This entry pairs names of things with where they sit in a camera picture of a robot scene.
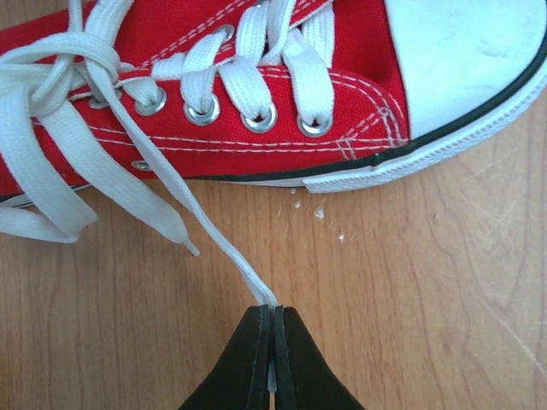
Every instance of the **white rubber sole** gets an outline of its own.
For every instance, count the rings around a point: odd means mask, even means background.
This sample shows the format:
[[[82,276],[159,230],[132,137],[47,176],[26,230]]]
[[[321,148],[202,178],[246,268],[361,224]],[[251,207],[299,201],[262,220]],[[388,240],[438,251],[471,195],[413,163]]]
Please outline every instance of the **white rubber sole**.
[[[416,173],[481,143],[516,120],[539,97],[547,85],[547,61],[511,98],[488,114],[456,132],[424,145],[408,155],[385,161],[376,167],[363,167],[313,177],[244,182],[245,185],[277,187],[305,186],[312,193],[359,190],[382,185]]]

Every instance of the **black clamp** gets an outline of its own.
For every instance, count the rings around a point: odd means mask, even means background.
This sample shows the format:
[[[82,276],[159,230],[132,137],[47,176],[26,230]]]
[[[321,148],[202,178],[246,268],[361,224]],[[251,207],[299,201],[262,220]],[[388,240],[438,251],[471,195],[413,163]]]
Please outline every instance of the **black clamp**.
[[[179,410],[364,410],[334,376],[294,307],[250,307],[213,371]]]

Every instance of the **wooden surface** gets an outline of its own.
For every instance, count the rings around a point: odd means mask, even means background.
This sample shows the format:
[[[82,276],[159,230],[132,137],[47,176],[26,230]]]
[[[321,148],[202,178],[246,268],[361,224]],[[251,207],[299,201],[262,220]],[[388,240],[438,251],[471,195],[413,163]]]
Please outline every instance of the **wooden surface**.
[[[0,0],[0,25],[64,4]],[[379,188],[191,188],[369,409],[547,408],[546,112]],[[77,244],[0,237],[0,409],[175,409],[250,293],[187,214],[199,258],[81,195]]]

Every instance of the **white rubber toe cap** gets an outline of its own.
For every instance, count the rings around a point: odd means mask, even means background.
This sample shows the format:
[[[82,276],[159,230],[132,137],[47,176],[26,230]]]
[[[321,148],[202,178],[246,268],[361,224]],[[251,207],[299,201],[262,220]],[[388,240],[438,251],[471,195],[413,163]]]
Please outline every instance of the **white rubber toe cap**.
[[[510,85],[538,53],[546,0],[385,0],[411,137],[457,120]]]

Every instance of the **shoelace aglet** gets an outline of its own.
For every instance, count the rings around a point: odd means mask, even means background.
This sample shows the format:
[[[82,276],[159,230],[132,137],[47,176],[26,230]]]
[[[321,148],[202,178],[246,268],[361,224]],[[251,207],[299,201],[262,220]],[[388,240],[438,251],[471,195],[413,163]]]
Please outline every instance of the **shoelace aglet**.
[[[190,239],[186,239],[182,244],[188,248],[188,250],[191,252],[192,255],[194,256],[200,255],[201,252],[199,251],[197,246],[194,245],[194,242],[192,242]]]

